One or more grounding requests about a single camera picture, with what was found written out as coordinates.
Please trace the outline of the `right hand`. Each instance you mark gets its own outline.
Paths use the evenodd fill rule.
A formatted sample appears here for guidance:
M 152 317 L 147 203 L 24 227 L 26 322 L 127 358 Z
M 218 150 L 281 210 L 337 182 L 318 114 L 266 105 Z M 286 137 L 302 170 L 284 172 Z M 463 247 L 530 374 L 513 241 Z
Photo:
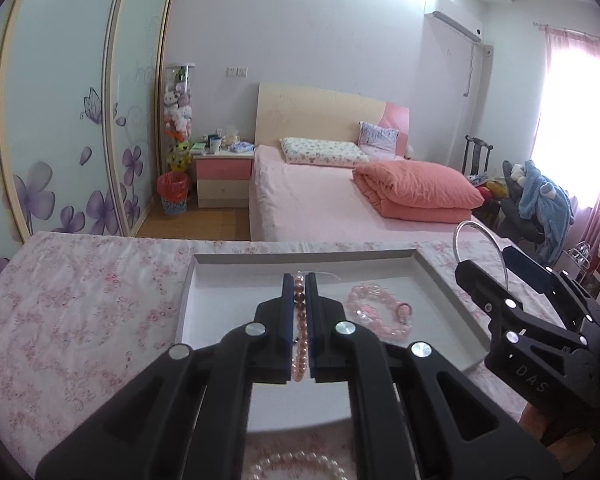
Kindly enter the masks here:
M 518 424 L 536 440 L 541 441 L 548 436 L 550 423 L 547 417 L 529 403 L 524 407 Z M 591 435 L 579 429 L 568 431 L 547 447 L 548 452 L 556 458 L 563 472 L 575 470 L 594 448 L 595 442 Z

